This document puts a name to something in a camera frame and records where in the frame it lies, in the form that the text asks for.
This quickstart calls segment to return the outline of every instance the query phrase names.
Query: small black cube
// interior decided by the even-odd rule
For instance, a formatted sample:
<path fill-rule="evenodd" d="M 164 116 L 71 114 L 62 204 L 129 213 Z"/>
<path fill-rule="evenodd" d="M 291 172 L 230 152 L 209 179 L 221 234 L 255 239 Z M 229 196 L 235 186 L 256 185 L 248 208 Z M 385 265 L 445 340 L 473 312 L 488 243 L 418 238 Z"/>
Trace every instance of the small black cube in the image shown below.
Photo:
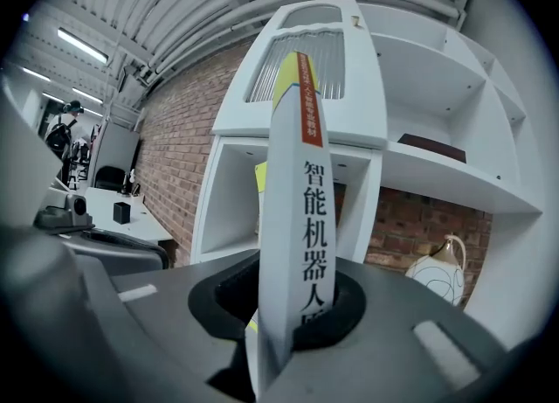
<path fill-rule="evenodd" d="M 126 203 L 114 203 L 113 220 L 125 225 L 130 222 L 130 205 Z"/>

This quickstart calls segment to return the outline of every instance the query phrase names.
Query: ceiling light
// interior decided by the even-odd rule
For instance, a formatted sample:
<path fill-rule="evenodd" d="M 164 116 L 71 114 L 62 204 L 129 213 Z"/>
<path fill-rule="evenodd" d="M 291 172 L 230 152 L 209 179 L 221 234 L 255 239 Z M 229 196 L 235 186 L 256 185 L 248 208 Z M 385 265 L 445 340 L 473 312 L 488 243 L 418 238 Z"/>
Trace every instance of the ceiling light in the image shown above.
<path fill-rule="evenodd" d="M 94 57 L 95 59 L 100 61 L 101 63 L 103 63 L 103 64 L 107 63 L 108 56 L 105 53 L 100 52 L 97 49 L 91 47 L 88 43 L 82 41 L 81 39 L 79 39 L 75 36 L 73 36 L 71 33 L 68 33 L 66 30 L 60 28 L 59 29 L 59 37 L 64 39 L 64 41 L 69 42 L 71 45 L 74 45 L 75 47 L 78 47 L 80 50 L 84 51 L 88 55 L 91 55 L 92 57 Z"/>
<path fill-rule="evenodd" d="M 57 101 L 58 103 L 66 103 L 64 100 L 61 100 L 61 99 L 55 97 L 54 95 L 47 94 L 46 92 L 43 92 L 43 95 L 44 95 L 47 99 L 51 99 L 51 100 Z"/>
<path fill-rule="evenodd" d="M 88 113 L 91 113 L 91 114 L 98 115 L 99 117 L 103 116 L 103 114 L 96 113 L 95 111 L 92 111 L 91 109 L 84 108 L 84 111 L 87 111 Z"/>
<path fill-rule="evenodd" d="M 80 91 L 79 89 L 76 89 L 75 87 L 72 88 L 72 90 L 79 95 L 83 95 L 84 97 L 87 97 L 89 100 L 93 100 L 93 101 L 97 101 L 98 103 L 102 103 L 103 100 L 98 99 L 97 97 L 93 97 L 90 94 L 86 94 L 85 92 Z"/>
<path fill-rule="evenodd" d="M 29 69 L 27 69 L 25 67 L 22 67 L 22 69 L 24 70 L 25 73 L 28 73 L 30 75 L 33 75 L 33 76 L 37 77 L 37 78 L 40 78 L 41 80 L 45 80 L 45 81 L 50 81 L 51 80 L 50 78 L 45 77 L 44 75 L 41 75 L 40 73 L 30 71 Z"/>

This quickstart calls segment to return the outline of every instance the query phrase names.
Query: dark brown box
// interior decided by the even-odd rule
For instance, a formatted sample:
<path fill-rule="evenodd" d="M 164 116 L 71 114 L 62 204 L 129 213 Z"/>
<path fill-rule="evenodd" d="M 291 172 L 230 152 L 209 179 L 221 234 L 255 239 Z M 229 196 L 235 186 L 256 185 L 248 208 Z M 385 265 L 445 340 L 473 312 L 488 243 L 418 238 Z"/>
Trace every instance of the dark brown box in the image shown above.
<path fill-rule="evenodd" d="M 445 143 L 432 141 L 431 139 L 425 139 L 424 137 L 419 137 L 418 135 L 404 134 L 400 137 L 398 143 L 403 143 L 405 145 L 410 145 L 411 147 L 417 147 L 421 149 L 426 149 L 433 153 L 437 153 L 442 156 L 450 157 L 457 161 L 466 163 L 466 152 L 462 149 L 454 148 Z"/>

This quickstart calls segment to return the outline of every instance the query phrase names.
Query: window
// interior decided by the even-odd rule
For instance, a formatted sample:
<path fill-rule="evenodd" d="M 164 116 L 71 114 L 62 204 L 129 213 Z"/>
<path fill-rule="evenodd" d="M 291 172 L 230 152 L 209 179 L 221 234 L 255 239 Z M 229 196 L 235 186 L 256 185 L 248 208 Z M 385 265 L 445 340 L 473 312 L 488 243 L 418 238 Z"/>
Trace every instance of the window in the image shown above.
<path fill-rule="evenodd" d="M 345 51 L 341 31 L 305 32 L 276 38 L 264 58 L 246 101 L 270 101 L 281 62 L 302 52 L 313 61 L 322 99 L 341 99 L 345 88 Z"/>
<path fill-rule="evenodd" d="M 287 15 L 286 20 L 280 27 L 290 29 L 296 25 L 330 24 L 342 21 L 342 12 L 333 5 L 311 5 L 298 8 Z"/>

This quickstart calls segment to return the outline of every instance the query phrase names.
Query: white desk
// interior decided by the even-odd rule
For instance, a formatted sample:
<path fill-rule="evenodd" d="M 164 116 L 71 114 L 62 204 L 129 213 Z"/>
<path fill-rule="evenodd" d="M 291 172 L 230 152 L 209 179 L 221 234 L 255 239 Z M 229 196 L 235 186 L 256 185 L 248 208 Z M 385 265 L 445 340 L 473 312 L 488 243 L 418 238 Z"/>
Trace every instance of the white desk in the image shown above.
<path fill-rule="evenodd" d="M 140 240 L 157 243 L 163 240 L 172 240 L 163 226 L 154 218 L 140 198 L 124 198 L 116 191 L 95 189 L 88 187 L 86 190 L 87 213 L 93 218 L 93 223 L 98 229 L 124 233 Z M 130 205 L 130 222 L 121 225 L 113 220 L 114 203 Z"/>

